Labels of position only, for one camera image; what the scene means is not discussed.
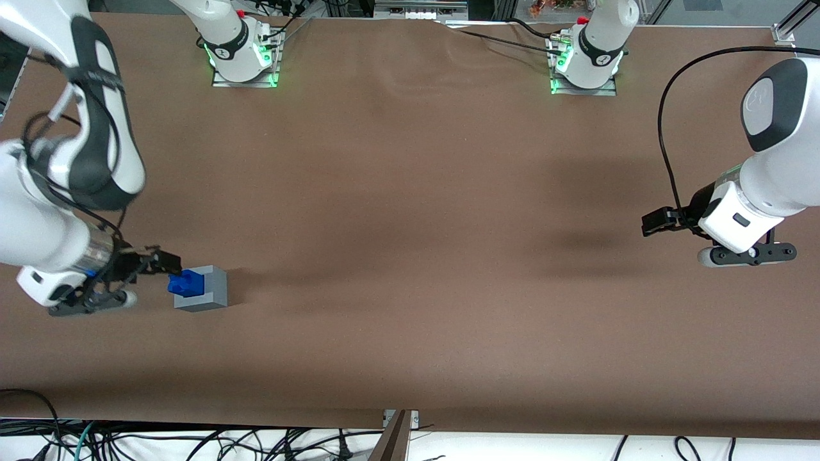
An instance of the white floor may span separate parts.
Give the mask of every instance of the white floor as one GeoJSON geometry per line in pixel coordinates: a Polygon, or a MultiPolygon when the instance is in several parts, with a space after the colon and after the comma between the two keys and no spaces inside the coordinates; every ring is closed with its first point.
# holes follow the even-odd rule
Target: white floor
{"type": "MultiPolygon", "coordinates": [[[[229,434],[240,437],[246,432],[229,434]]],[[[185,435],[205,436],[208,432],[187,432],[185,435]]],[[[310,431],[294,443],[294,448],[308,445],[338,434],[335,429],[310,431]]],[[[170,433],[154,433],[167,436],[170,433]]],[[[260,432],[262,444],[270,447],[283,435],[284,431],[260,432]]],[[[481,460],[528,460],[543,461],[611,461],[620,436],[565,436],[538,434],[486,434],[469,432],[414,432],[411,436],[408,461],[481,461],[481,460]]],[[[723,461],[727,459],[729,439],[691,437],[702,461],[723,461]]],[[[352,452],[363,452],[375,446],[378,436],[350,436],[348,447],[352,452]]],[[[675,461],[674,437],[630,436],[621,453],[621,461],[675,461]]],[[[253,438],[244,440],[257,446],[253,438]]],[[[124,439],[118,442],[126,453],[136,461],[183,461],[196,446],[195,440],[138,440],[124,439]]],[[[0,461],[30,459],[44,446],[39,436],[0,437],[0,461]]],[[[325,447],[336,452],[338,444],[329,443],[325,447]]],[[[47,461],[54,461],[56,450],[52,449],[47,461]]],[[[694,455],[683,450],[690,461],[694,455]]],[[[192,461],[212,461],[219,452],[219,444],[209,443],[192,458],[192,461]]],[[[64,452],[63,459],[71,461],[64,452]]],[[[251,461],[253,452],[237,450],[225,456],[225,461],[251,461]]],[[[333,459],[326,452],[315,450],[299,456],[300,460],[324,461],[333,459]]],[[[772,459],[820,459],[820,441],[817,440],[773,440],[739,439],[735,448],[735,461],[769,461],[772,459]]]]}

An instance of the mounting plate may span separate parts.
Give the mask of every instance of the mounting plate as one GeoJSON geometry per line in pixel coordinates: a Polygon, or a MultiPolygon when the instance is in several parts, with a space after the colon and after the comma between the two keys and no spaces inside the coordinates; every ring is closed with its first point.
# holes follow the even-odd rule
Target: mounting plate
{"type": "Polygon", "coordinates": [[[214,69],[212,86],[226,88],[276,88],[279,86],[279,72],[282,68],[282,48],[285,46],[285,32],[280,32],[276,37],[270,38],[268,46],[272,45],[265,55],[270,53],[271,66],[262,71],[256,78],[246,82],[232,82],[226,80],[214,69]]]}
{"type": "MultiPolygon", "coordinates": [[[[547,45],[547,49],[566,52],[567,46],[570,43],[570,30],[564,29],[557,34],[553,34],[549,39],[544,39],[544,42],[547,45]]],[[[614,77],[609,77],[609,80],[607,80],[604,86],[595,89],[580,88],[570,83],[567,77],[556,70],[558,61],[561,59],[563,59],[563,56],[556,56],[554,54],[547,56],[549,89],[552,94],[580,94],[585,96],[615,96],[617,94],[614,77]]]]}
{"type": "MultiPolygon", "coordinates": [[[[392,419],[395,414],[396,410],[385,410],[381,417],[381,426],[387,428],[387,425],[390,424],[390,419],[392,419]]],[[[410,428],[418,429],[418,410],[410,410],[410,416],[412,417],[410,428]]]]}

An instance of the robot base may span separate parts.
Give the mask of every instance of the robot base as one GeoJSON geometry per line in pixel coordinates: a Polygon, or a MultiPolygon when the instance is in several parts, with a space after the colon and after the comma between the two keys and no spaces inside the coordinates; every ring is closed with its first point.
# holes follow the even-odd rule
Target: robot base
{"type": "MultiPolygon", "coordinates": [[[[547,49],[557,49],[560,52],[565,52],[570,40],[570,30],[564,29],[560,34],[553,34],[549,39],[545,39],[547,49]]],[[[547,64],[549,66],[549,90],[552,94],[581,94],[586,96],[615,96],[617,94],[615,88],[614,77],[609,77],[607,83],[600,88],[586,89],[580,88],[571,84],[567,77],[556,70],[558,62],[564,56],[555,56],[550,54],[548,56],[547,64]]]]}
{"type": "Polygon", "coordinates": [[[214,69],[211,86],[229,88],[276,88],[279,86],[279,71],[282,67],[282,48],[285,46],[285,32],[272,37],[267,45],[270,49],[260,52],[263,59],[270,59],[271,66],[255,78],[246,82],[233,82],[214,69]]]}

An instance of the wire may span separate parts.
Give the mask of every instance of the wire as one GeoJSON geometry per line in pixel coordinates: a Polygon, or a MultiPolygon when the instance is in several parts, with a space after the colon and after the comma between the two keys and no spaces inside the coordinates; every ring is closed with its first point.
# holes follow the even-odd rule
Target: wire
{"type": "Polygon", "coordinates": [[[89,431],[91,431],[91,426],[93,425],[94,421],[89,422],[89,425],[86,426],[85,429],[83,429],[83,433],[80,434],[80,439],[77,441],[77,451],[74,452],[74,461],[80,461],[80,448],[83,446],[86,437],[89,436],[89,431]]]}
{"type": "Polygon", "coordinates": [[[276,37],[277,35],[281,34],[282,32],[285,32],[285,29],[287,29],[288,26],[290,25],[290,23],[293,22],[296,18],[298,18],[298,15],[291,16],[290,19],[288,19],[288,22],[285,22],[285,25],[283,25],[281,28],[279,28],[279,30],[277,30],[276,32],[274,32],[273,34],[270,34],[270,35],[263,35],[262,40],[267,40],[267,39],[276,37]]]}
{"type": "Polygon", "coordinates": [[[526,22],[524,22],[524,21],[522,21],[522,20],[520,20],[516,17],[511,17],[511,18],[505,19],[504,22],[514,22],[514,23],[520,25],[521,27],[523,27],[524,29],[526,29],[526,31],[529,32],[530,34],[533,34],[536,37],[541,37],[542,39],[549,39],[549,37],[552,34],[557,34],[558,32],[561,32],[561,30],[558,29],[555,32],[550,32],[549,34],[544,34],[543,32],[539,32],[538,30],[533,29],[532,27],[530,27],[529,24],[527,24],[526,22]]]}
{"type": "Polygon", "coordinates": [[[534,47],[532,45],[526,45],[524,43],[512,42],[510,40],[505,40],[505,39],[499,39],[498,37],[491,37],[489,35],[477,34],[476,32],[470,32],[469,30],[459,29],[458,31],[461,32],[462,34],[472,35],[473,37],[480,37],[482,39],[494,40],[496,42],[505,43],[507,45],[532,49],[532,50],[536,50],[536,51],[540,51],[540,52],[545,52],[545,53],[548,53],[548,54],[556,54],[556,55],[561,54],[561,52],[559,52],[558,50],[547,49],[547,48],[542,48],[542,47],[534,47]]]}
{"type": "Polygon", "coordinates": [[[57,445],[57,459],[61,459],[60,456],[61,456],[62,448],[66,448],[69,451],[69,453],[71,453],[71,450],[69,450],[67,447],[65,447],[64,444],[62,443],[62,435],[60,434],[60,418],[57,417],[57,411],[56,411],[56,409],[54,409],[54,405],[52,405],[51,401],[49,399],[47,399],[45,395],[40,394],[36,390],[22,389],[22,388],[19,388],[19,387],[10,387],[10,388],[6,388],[6,389],[0,389],[0,395],[1,394],[26,394],[26,395],[32,395],[33,397],[36,397],[38,400],[40,400],[41,402],[46,404],[46,406],[48,407],[48,412],[52,415],[52,419],[54,420],[54,437],[57,439],[57,443],[56,443],[56,445],[57,445]]]}
{"type": "Polygon", "coordinates": [[[200,450],[202,449],[202,447],[204,447],[204,446],[205,446],[205,444],[206,444],[206,443],[208,443],[208,442],[209,442],[209,441],[211,441],[211,440],[214,440],[214,439],[215,439],[217,436],[219,436],[222,432],[224,432],[224,431],[214,431],[214,432],[212,432],[212,433],[211,433],[211,435],[210,435],[210,436],[207,436],[207,437],[205,437],[204,439],[202,439],[202,440],[201,440],[201,441],[197,444],[197,446],[195,446],[195,447],[194,447],[194,449],[191,451],[191,453],[188,455],[188,458],[186,458],[186,459],[185,459],[185,461],[191,461],[191,459],[194,457],[194,455],[195,455],[198,451],[200,451],[200,450]]]}
{"type": "Polygon", "coordinates": [[[629,435],[625,435],[621,438],[621,442],[617,444],[617,448],[615,449],[615,456],[613,456],[613,461],[618,461],[621,458],[621,450],[623,450],[624,444],[626,444],[626,439],[629,435]]]}
{"type": "Polygon", "coordinates": [[[729,442],[729,455],[727,456],[727,461],[732,461],[735,457],[735,445],[737,444],[737,437],[732,437],[731,441],[729,442]]]}
{"type": "Polygon", "coordinates": [[[128,211],[128,207],[122,208],[122,211],[120,212],[120,218],[116,220],[116,228],[117,229],[122,228],[122,222],[125,221],[125,212],[127,212],[127,211],[128,211]]]}
{"type": "MultiPolygon", "coordinates": [[[[375,435],[375,434],[381,434],[381,433],[382,433],[382,431],[360,431],[360,432],[349,432],[349,433],[347,433],[347,434],[344,434],[344,437],[355,437],[355,436],[372,436],[372,435],[375,435]]],[[[339,438],[340,438],[339,436],[334,436],[334,437],[329,437],[329,438],[326,438],[326,439],[324,439],[324,440],[319,440],[318,442],[314,442],[314,443],[312,443],[312,444],[310,444],[310,445],[308,445],[308,446],[305,446],[305,447],[303,447],[303,448],[296,449],[296,450],[293,452],[293,456],[294,456],[294,457],[296,457],[296,456],[299,456],[300,454],[302,454],[302,453],[304,453],[304,452],[306,452],[306,451],[316,450],[316,449],[318,449],[318,448],[320,447],[320,445],[324,445],[324,444],[326,444],[327,442],[331,442],[331,441],[333,441],[333,440],[338,440],[339,438]]]]}
{"type": "Polygon", "coordinates": [[[690,461],[686,456],[683,455],[683,453],[681,453],[681,446],[679,445],[681,443],[681,440],[683,440],[684,442],[686,442],[686,444],[689,445],[689,448],[692,449],[692,453],[695,454],[695,459],[697,459],[697,461],[700,461],[700,453],[698,453],[698,450],[695,449],[695,446],[692,444],[692,441],[684,436],[675,437],[675,453],[677,453],[678,457],[680,457],[683,461],[690,461]]]}
{"type": "Polygon", "coordinates": [[[703,232],[700,232],[700,231],[696,230],[695,227],[692,226],[691,222],[689,222],[689,219],[686,217],[686,215],[683,212],[683,207],[681,206],[681,197],[678,194],[677,184],[675,183],[675,173],[672,171],[672,164],[669,162],[669,156],[667,154],[666,144],[663,141],[663,109],[666,105],[666,99],[667,99],[667,96],[669,95],[669,89],[672,88],[672,85],[675,83],[675,81],[678,79],[678,77],[680,77],[684,72],[686,72],[692,66],[694,66],[695,64],[698,64],[699,62],[703,62],[703,61],[706,61],[707,59],[710,59],[710,58],[713,58],[713,57],[716,57],[716,56],[721,56],[721,55],[724,55],[724,54],[731,54],[731,53],[734,53],[734,52],[757,52],[757,51],[763,51],[763,52],[789,52],[789,53],[792,53],[792,54],[800,52],[800,53],[803,53],[803,54],[809,54],[809,55],[813,55],[813,56],[820,56],[820,50],[813,49],[813,48],[777,48],[777,47],[760,47],[760,46],[724,48],[724,49],[720,49],[720,50],[717,50],[717,51],[706,53],[701,57],[697,57],[697,58],[693,59],[692,61],[687,62],[683,67],[681,67],[677,72],[675,72],[675,75],[673,75],[671,79],[669,79],[669,82],[667,83],[666,88],[663,89],[663,93],[661,94],[661,101],[660,101],[660,104],[658,105],[658,144],[660,144],[661,155],[663,156],[663,163],[664,163],[664,165],[666,165],[667,174],[669,175],[669,184],[672,187],[672,197],[674,197],[674,199],[675,199],[675,208],[677,209],[677,213],[680,217],[680,220],[681,220],[681,223],[683,224],[683,226],[685,228],[689,229],[693,234],[702,235],[703,232]]]}
{"type": "Polygon", "coordinates": [[[265,4],[264,4],[264,3],[262,3],[262,2],[256,2],[256,4],[257,4],[257,6],[258,6],[258,7],[262,7],[262,11],[264,11],[264,12],[265,12],[265,16],[270,16],[270,15],[271,15],[271,12],[270,12],[270,11],[268,11],[268,10],[267,10],[267,8],[265,8],[265,4]]]}

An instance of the metal bracket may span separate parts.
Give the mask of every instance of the metal bracket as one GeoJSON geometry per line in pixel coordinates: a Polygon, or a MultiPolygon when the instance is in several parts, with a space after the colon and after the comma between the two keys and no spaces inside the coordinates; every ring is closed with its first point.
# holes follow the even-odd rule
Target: metal bracket
{"type": "Polygon", "coordinates": [[[672,0],[660,0],[655,9],[649,12],[649,5],[646,1],[641,2],[641,19],[644,20],[644,24],[658,24],[658,21],[661,20],[661,16],[663,16],[663,13],[666,12],[670,4],[672,4],[672,0]]]}
{"type": "Polygon", "coordinates": [[[271,37],[266,45],[269,49],[261,51],[260,58],[271,60],[271,65],[251,80],[246,82],[232,82],[220,75],[214,67],[212,86],[220,88],[276,88],[279,86],[279,72],[282,68],[282,48],[285,46],[285,32],[282,31],[271,37]]]}
{"type": "Polygon", "coordinates": [[[700,250],[698,259],[706,267],[762,266],[792,261],[797,258],[797,248],[786,242],[774,240],[773,227],[766,233],[766,240],[754,244],[749,251],[733,253],[715,242],[715,246],[700,250]]]}
{"type": "Polygon", "coordinates": [[[772,38],[779,47],[795,46],[795,31],[820,8],[820,0],[803,0],[782,21],[772,25],[772,38]]]}
{"type": "Polygon", "coordinates": [[[565,59],[570,47],[570,30],[561,30],[558,34],[553,34],[550,38],[544,39],[547,49],[555,49],[563,53],[560,56],[549,54],[547,56],[547,67],[549,68],[549,90],[552,94],[579,94],[585,96],[615,96],[617,89],[615,87],[615,77],[609,77],[607,83],[599,88],[586,89],[579,88],[570,83],[562,73],[556,70],[556,67],[563,64],[562,59],[565,59]]]}
{"type": "MultiPolygon", "coordinates": [[[[381,417],[381,426],[387,427],[395,414],[396,410],[385,410],[384,415],[381,417]]],[[[418,410],[410,410],[410,417],[412,419],[410,428],[418,429],[418,410]]]]}

